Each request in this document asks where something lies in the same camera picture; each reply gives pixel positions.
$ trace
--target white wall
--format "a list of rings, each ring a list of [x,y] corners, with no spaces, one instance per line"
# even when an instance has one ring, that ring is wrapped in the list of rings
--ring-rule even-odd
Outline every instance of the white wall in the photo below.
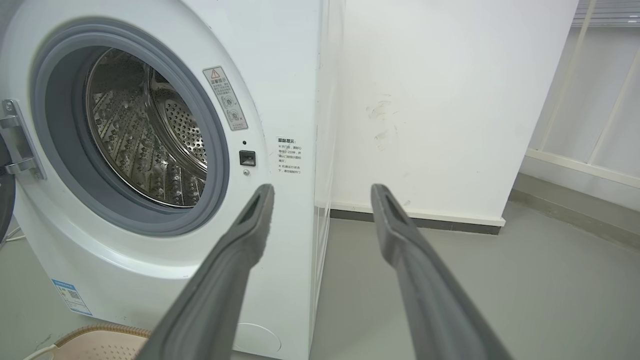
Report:
[[[580,32],[572,28],[530,147],[537,149]],[[612,113],[622,84],[640,49],[640,28],[589,28],[544,151],[587,161]],[[613,115],[613,126],[594,165],[640,177],[640,68]],[[521,171],[640,211],[640,189],[544,161],[525,158]]]
[[[577,0],[349,0],[332,208],[502,225]]]

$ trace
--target washing machine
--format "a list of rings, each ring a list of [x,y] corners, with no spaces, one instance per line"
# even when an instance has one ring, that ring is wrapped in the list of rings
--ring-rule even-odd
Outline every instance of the washing machine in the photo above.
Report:
[[[271,232],[234,348],[307,358],[342,0],[24,0],[3,10],[0,134],[11,160],[1,172],[15,176],[13,213],[60,301],[153,329],[271,183]]]

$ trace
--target beige basket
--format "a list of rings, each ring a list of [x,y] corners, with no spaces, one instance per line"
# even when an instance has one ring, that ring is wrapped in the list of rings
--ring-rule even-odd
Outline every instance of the beige basket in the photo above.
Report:
[[[150,333],[123,325],[89,325],[34,352],[25,360],[133,360]]]

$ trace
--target door hinge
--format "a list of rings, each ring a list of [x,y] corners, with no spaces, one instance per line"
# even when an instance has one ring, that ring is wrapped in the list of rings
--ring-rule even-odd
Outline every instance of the door hinge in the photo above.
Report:
[[[24,127],[24,118],[15,100],[3,100],[4,117],[0,119],[0,132],[11,154],[12,163],[4,166],[9,174],[30,171],[36,179],[46,179],[42,163],[33,149],[33,142]]]

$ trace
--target warning sticker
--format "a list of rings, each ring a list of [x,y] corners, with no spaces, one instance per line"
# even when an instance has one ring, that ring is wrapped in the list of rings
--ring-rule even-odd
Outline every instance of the warning sticker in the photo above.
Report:
[[[300,175],[302,169],[302,146],[291,138],[278,136],[278,172]]]
[[[222,67],[212,67],[204,69],[202,72],[207,77],[213,92],[216,93],[218,101],[225,110],[225,116],[227,117],[227,122],[229,123],[231,130],[244,130],[249,128],[246,124],[240,104],[236,99],[236,93],[234,92],[234,89],[231,88],[231,84],[229,83],[225,72],[222,70]]]

